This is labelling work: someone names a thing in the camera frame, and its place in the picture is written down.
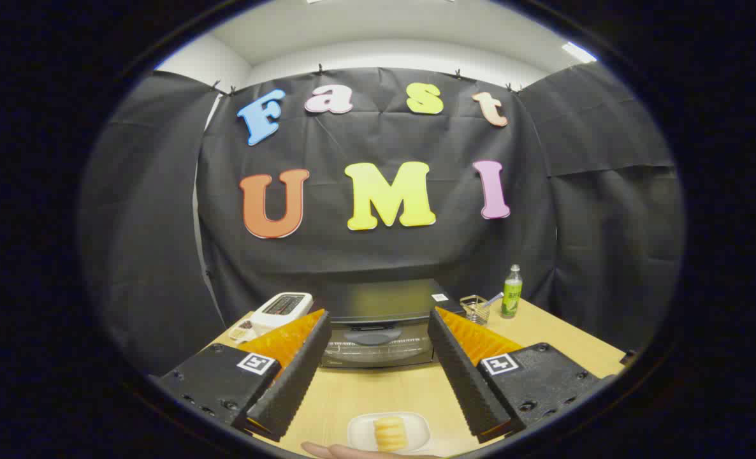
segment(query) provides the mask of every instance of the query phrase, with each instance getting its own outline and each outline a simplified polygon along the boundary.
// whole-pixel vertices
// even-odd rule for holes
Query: black curtain
[[[411,82],[436,85],[442,113],[411,113]],[[328,84],[354,91],[349,113],[305,111],[314,88]],[[249,146],[237,112],[276,88],[287,93],[279,130]],[[484,119],[471,98],[480,91],[502,102],[508,126]],[[146,372],[170,370],[280,291],[313,293],[331,281],[434,278],[451,296],[491,297],[517,263],[524,298],[625,350],[647,343],[666,312],[683,241],[678,179],[649,114],[600,64],[519,94],[407,69],[289,76],[221,97],[203,134],[215,95],[155,72],[105,128],[84,180],[89,288],[110,333]],[[472,163],[482,159],[503,165],[508,218],[480,215]],[[436,223],[349,230],[346,166],[375,163],[392,183],[407,161],[430,166]],[[293,168],[310,171],[302,225],[287,238],[256,238],[244,226],[239,181],[271,175],[266,211],[278,219],[278,177]]]
[[[98,316],[131,362],[167,372],[224,330],[194,238],[195,168],[217,93],[154,72],[96,142],[80,197],[80,248]]]
[[[411,113],[407,85],[434,84],[444,108]],[[353,92],[349,113],[308,113],[316,87],[342,84]],[[237,112],[274,89],[279,130],[248,146]],[[488,91],[502,102],[509,125],[492,126],[472,95]],[[510,217],[485,220],[477,160],[503,165],[501,180]],[[428,199],[433,226],[351,231],[353,163],[374,163],[389,183],[399,166],[430,166]],[[287,238],[260,239],[245,229],[239,181],[269,174],[268,218],[285,211],[282,171],[305,168],[302,225]],[[328,281],[370,282],[434,278],[452,296],[499,293],[509,267],[526,279],[523,296],[547,306],[554,265],[555,212],[532,123],[514,93],[486,82],[409,69],[347,69],[289,76],[223,97],[203,140],[198,201],[203,248],[224,317],[238,319],[279,291],[309,291]]]
[[[558,221],[549,310],[620,349],[667,311],[681,264],[681,189],[640,100],[599,63],[526,87]]]

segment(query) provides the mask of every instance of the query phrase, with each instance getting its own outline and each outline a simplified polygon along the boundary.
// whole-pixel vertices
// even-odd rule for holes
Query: screw
[[[519,410],[521,410],[522,412],[529,412],[530,410],[535,409],[535,407],[536,407],[536,402],[529,401],[529,402],[524,402],[523,404],[521,404],[519,407]]]

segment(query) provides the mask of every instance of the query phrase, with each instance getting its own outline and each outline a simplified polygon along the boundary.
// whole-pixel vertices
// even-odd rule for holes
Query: letter f
[[[284,96],[284,91],[274,89],[236,113],[237,117],[245,120],[247,130],[250,131],[251,136],[247,139],[248,145],[256,145],[265,139],[265,137],[275,133],[279,128],[279,123],[270,122],[268,116],[276,119],[282,114],[282,108],[279,107],[279,103],[276,101],[281,101]]]

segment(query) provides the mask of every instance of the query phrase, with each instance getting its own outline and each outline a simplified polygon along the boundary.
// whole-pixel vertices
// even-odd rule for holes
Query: finger
[[[314,442],[303,442],[302,449],[314,456],[321,457],[322,459],[335,459],[335,456],[330,453],[328,448],[323,447],[320,444],[314,444]]]
[[[340,444],[331,445],[328,449],[335,456],[335,459],[441,459],[439,456],[402,456],[401,454],[384,453],[383,451],[363,451]]]

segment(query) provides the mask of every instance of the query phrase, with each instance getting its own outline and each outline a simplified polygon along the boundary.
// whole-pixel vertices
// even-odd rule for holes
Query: orange soft gripper pad
[[[254,338],[247,343],[237,346],[239,351],[255,352],[265,357],[275,358],[282,364],[282,369],[276,374],[274,380],[278,379],[284,372],[285,368],[293,362],[293,358],[299,349],[304,345],[313,327],[319,322],[324,310],[318,310],[314,313],[307,314],[301,319],[294,320],[268,331],[258,338]]]
[[[495,355],[508,354],[509,352],[519,351],[523,346],[501,337],[494,331],[477,325],[471,320],[457,316],[457,314],[435,306],[435,310],[443,318],[443,322],[451,331],[454,339],[463,348],[463,352],[472,361],[473,366],[477,366],[483,358],[494,357]]]

